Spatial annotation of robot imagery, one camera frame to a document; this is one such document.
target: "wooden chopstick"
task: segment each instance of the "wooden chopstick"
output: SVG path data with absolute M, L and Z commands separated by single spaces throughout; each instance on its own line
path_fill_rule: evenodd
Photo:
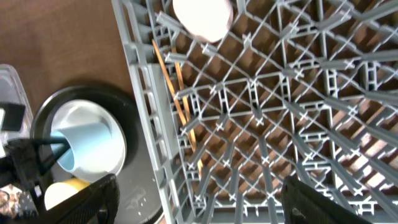
M 162 72 L 163 72 L 163 75 L 164 75 L 164 77 L 166 79 L 167 86 L 169 87 L 169 91 L 170 91 L 170 93 L 172 95 L 172 98 L 174 98 L 174 96 L 175 96 L 174 86 L 173 86 L 173 83 L 172 83 L 172 81 L 170 79 L 169 73 L 168 73 L 168 71 L 166 69 L 166 65 L 165 65 L 165 63 L 163 61 L 162 55 L 160 54 L 159 48 L 158 48 L 155 40 L 152 40 L 152 44 L 153 44 L 153 46 L 155 48 L 155 53 L 156 53 L 157 59 L 159 60 L 160 67 L 162 68 Z M 178 63 L 176 63 L 175 64 L 175 68 L 176 68 L 176 71 L 177 71 L 177 76 L 179 77 L 178 78 L 178 84 L 179 84 L 180 88 L 181 88 L 181 86 L 183 88 L 182 73 L 181 73 L 180 65 Z M 185 112 L 187 114 L 189 114 L 189 119 L 190 119 L 190 112 L 189 112 L 189 105 L 188 105 L 187 97 L 185 97 L 185 101 L 186 101 L 186 103 L 184 102 L 184 99 L 183 99 Z M 177 109 L 178 116 L 180 117 L 182 125 L 185 125 L 187 123 L 187 118 L 185 118 L 184 113 L 182 112 L 182 108 L 181 108 L 180 102 L 176 99 L 176 100 L 174 100 L 174 104 L 175 104 L 175 107 Z M 195 152 L 196 151 L 196 146 L 197 146 L 196 145 L 197 142 L 196 142 L 195 132 L 193 130 L 191 130 L 187 136 L 188 136 L 188 141 L 189 141 L 189 143 L 192 146 L 192 151 Z M 199 170 L 199 174 L 200 175 L 201 175 L 201 168 L 202 167 L 203 167 L 203 163 L 201 162 L 201 160 L 199 160 L 198 161 L 198 170 Z

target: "white plate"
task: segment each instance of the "white plate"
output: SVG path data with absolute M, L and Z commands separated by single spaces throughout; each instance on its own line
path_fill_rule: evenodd
M 109 150 L 113 150 L 115 153 L 121 155 L 115 161 L 114 169 L 109 172 L 118 175 L 123 168 L 126 158 L 126 138 L 118 121 L 102 106 L 88 100 L 71 100 L 62 105 L 55 113 L 51 130 L 54 131 L 97 122 L 105 124 L 111 132 L 114 147 Z M 74 173 L 77 178 L 87 182 L 95 182 L 106 174 L 107 172 L 92 173 L 86 170 L 78 170 L 78 172 Z

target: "wooden table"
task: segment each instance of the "wooden table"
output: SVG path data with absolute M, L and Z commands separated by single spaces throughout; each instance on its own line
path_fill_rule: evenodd
M 76 83 L 105 82 L 132 96 L 110 0 L 1 1 L 0 63 L 17 70 L 33 114 Z

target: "gray dish rack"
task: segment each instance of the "gray dish rack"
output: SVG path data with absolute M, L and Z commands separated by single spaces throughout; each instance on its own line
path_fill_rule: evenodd
M 230 31 L 207 44 L 171 0 L 112 0 L 167 223 L 283 223 L 287 175 L 397 223 L 398 1 L 231 3 Z M 184 126 L 152 39 L 174 81 L 182 67 Z

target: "dark round tray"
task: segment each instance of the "dark round tray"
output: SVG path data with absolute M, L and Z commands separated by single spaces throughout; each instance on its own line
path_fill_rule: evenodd
M 103 85 L 71 86 L 57 91 L 40 107 L 30 130 L 32 138 L 50 136 L 53 117 L 71 100 L 90 100 L 108 110 L 121 125 L 127 142 L 124 167 L 118 175 L 120 202 L 115 223 L 154 223 L 162 216 L 155 175 L 142 131 L 136 103 L 125 93 Z M 45 147 L 42 156 L 51 153 Z M 58 164 L 52 168 L 55 181 L 71 178 Z

